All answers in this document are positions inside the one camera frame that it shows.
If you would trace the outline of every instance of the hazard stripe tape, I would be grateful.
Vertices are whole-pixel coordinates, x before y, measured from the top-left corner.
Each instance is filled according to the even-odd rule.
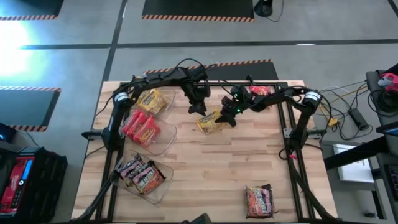
[[[216,21],[216,22],[254,22],[251,17],[229,17],[229,16],[168,16],[168,15],[143,15],[142,19],[161,19],[179,21]]]
[[[55,15],[0,16],[0,21],[52,20],[57,18],[58,16]]]
[[[10,128],[14,128],[18,131],[38,131],[43,132],[47,130],[47,126],[39,125],[39,126],[31,126],[31,125],[9,125]]]
[[[57,91],[57,92],[61,92],[61,88],[57,88],[57,87],[28,87],[28,86],[0,86],[0,90]]]
[[[271,59],[263,59],[263,60],[250,60],[250,61],[243,61],[243,62],[229,62],[229,63],[219,63],[217,64],[218,67],[225,67],[225,66],[233,66],[233,65],[247,65],[251,63],[269,63],[272,62]],[[215,65],[204,65],[205,68],[208,68],[210,66],[215,66]],[[196,69],[198,68],[199,65],[196,66],[188,66],[187,69]],[[155,70],[146,70],[144,71],[144,74],[151,74],[151,73],[162,73],[162,72],[168,72],[173,68],[165,68],[165,69],[155,69]]]

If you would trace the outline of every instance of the clear plastic container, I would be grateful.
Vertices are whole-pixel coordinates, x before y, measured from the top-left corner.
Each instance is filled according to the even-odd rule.
[[[133,135],[132,133],[126,134],[125,132],[122,132],[122,130],[126,129],[125,125],[127,125],[128,123],[130,123],[129,118],[126,120],[126,122],[124,122],[120,129],[121,134],[126,136],[124,148],[133,149],[138,151],[139,153],[146,154],[147,151],[150,152],[152,155],[164,157],[177,136],[177,127],[166,123],[165,121],[162,121],[158,118],[154,118],[154,123],[159,128],[159,130],[154,133],[155,135],[153,138],[150,139],[150,142],[147,142],[147,144],[143,144],[138,138],[135,137],[145,135],[145,130],[147,130],[146,123],[140,126],[140,130],[137,130],[137,132],[135,133],[136,135]]]
[[[162,95],[163,99],[165,100],[165,106],[163,106],[159,110],[159,112],[153,113],[151,111],[148,111],[145,108],[140,107],[139,103],[136,103],[131,109],[132,110],[136,110],[136,109],[144,110],[147,114],[152,114],[156,118],[159,118],[159,119],[162,119],[162,120],[166,120],[167,117],[170,114],[170,111],[173,109],[174,104],[175,104],[175,102],[174,102],[174,100],[175,100],[175,90],[171,90],[171,89],[168,89],[168,88],[156,88],[156,89],[147,90],[147,91],[143,92],[141,94],[141,96],[146,96],[148,93],[150,93],[152,91],[155,91],[155,90],[159,91],[159,93]]]
[[[127,162],[133,160],[137,154],[138,153],[136,151],[133,151],[131,149],[130,150],[125,149],[124,155],[119,161],[121,167],[124,166]],[[151,159],[142,154],[140,154],[140,156],[145,163],[151,161]],[[138,197],[143,198],[149,203],[157,204],[164,198],[165,194],[167,193],[170,184],[172,182],[174,172],[173,169],[169,166],[163,165],[156,161],[154,161],[154,163],[155,166],[158,168],[158,170],[160,170],[163,176],[165,177],[165,180],[148,194],[141,194],[140,191],[137,190],[135,185],[128,187],[126,183],[117,175],[116,170],[113,170],[111,173],[111,182],[113,185],[118,186],[124,190],[127,190],[128,192],[134,195],[137,195]]]

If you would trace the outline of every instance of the butcher block tabletop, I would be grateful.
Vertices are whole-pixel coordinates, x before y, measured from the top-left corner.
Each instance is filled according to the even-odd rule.
[[[286,81],[304,85],[301,80]],[[117,89],[120,82],[104,82],[97,111]],[[188,114],[189,102],[180,88],[176,91],[175,106],[165,120],[177,127],[177,138],[164,157],[145,156],[171,167],[174,171],[169,190],[163,200],[153,205],[132,193],[119,189],[114,210],[114,222],[182,222],[207,213],[213,222],[294,222],[297,221],[287,162],[278,157],[284,148],[277,105],[260,113],[244,111],[236,117],[237,125],[211,135],[204,135],[197,124],[199,114]],[[207,113],[221,109],[222,97],[228,95],[221,87],[212,86],[211,96],[205,100]],[[93,128],[103,129],[109,123],[112,103],[95,118]],[[287,126],[290,126],[285,108]],[[296,121],[300,112],[294,110]],[[313,127],[310,121],[308,128]],[[307,143],[319,145],[309,139]],[[103,146],[102,140],[91,141],[87,153]],[[138,145],[126,141],[124,155]],[[314,147],[302,149],[311,191],[333,216],[337,216],[322,152]],[[72,218],[80,216],[100,190],[106,149],[85,160],[75,200]],[[116,163],[116,152],[113,156]],[[246,219],[245,188],[271,184],[276,214],[267,219]],[[107,214],[110,190],[104,200]],[[304,217],[308,217],[304,194],[300,193]]]

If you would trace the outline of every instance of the yellow snack package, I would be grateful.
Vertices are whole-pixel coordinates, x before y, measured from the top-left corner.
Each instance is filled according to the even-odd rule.
[[[156,89],[144,91],[137,100],[137,106],[154,115],[157,115],[166,104],[167,100],[160,91]]]
[[[223,129],[227,123],[216,123],[216,120],[221,116],[219,111],[214,111],[204,117],[197,119],[197,125],[205,134],[213,133],[217,130]]]

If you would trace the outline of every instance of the snack bag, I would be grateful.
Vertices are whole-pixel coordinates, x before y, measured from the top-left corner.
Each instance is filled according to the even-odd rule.
[[[154,117],[151,115],[147,121],[142,125],[142,128],[134,135],[133,140],[140,144],[142,147],[148,147],[156,135],[159,133],[160,128],[155,123]]]
[[[252,93],[256,93],[257,95],[268,95],[270,93],[269,88],[266,86],[250,86],[250,90]]]
[[[127,186],[132,185],[132,173],[137,173],[137,171],[144,165],[144,161],[141,156],[137,154],[133,160],[129,161],[124,165],[122,169],[116,170],[120,178],[126,183]]]
[[[248,213],[246,218],[271,218],[274,215],[274,201],[271,185],[246,187]]]
[[[138,191],[142,194],[148,194],[159,186],[165,177],[155,166],[154,161],[149,161],[139,169],[139,173],[132,179]]]
[[[132,126],[132,124],[134,124],[134,122],[137,120],[138,116],[143,113],[140,110],[135,110],[132,115],[130,115],[130,117],[128,117],[127,121],[124,123],[123,128],[122,128],[122,132],[124,133],[124,135],[127,135],[127,132],[129,131],[130,127]]]
[[[147,121],[147,116],[143,111],[140,111],[137,119],[134,121],[134,123],[130,126],[129,131],[127,132],[127,137],[129,137],[131,140],[134,139],[134,136],[137,134],[137,132],[142,128],[142,125]]]
[[[197,119],[197,125],[205,134],[213,133],[226,126],[227,123],[216,123],[216,120],[221,116],[219,111],[214,111],[204,117]]]
[[[157,115],[167,104],[165,97],[156,89],[149,90],[147,93],[141,93],[141,96],[137,100],[137,106],[154,115]]]

